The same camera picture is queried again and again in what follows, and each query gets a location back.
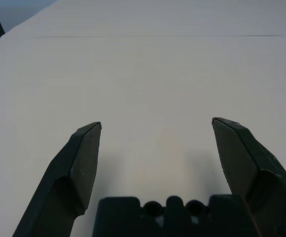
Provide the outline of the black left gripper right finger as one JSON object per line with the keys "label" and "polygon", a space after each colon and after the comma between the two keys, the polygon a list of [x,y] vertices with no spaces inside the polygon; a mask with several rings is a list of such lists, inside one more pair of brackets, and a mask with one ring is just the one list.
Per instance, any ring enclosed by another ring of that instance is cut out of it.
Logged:
{"label": "black left gripper right finger", "polygon": [[244,199],[262,237],[286,237],[286,170],[238,122],[213,118],[212,126],[231,193]]}

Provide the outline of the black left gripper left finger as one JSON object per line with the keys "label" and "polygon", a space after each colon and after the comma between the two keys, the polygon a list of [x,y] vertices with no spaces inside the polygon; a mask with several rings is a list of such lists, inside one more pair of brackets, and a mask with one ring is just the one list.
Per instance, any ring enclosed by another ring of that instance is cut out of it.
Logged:
{"label": "black left gripper left finger", "polygon": [[88,209],[95,182],[102,125],[79,128],[52,159],[15,237],[68,237]]}

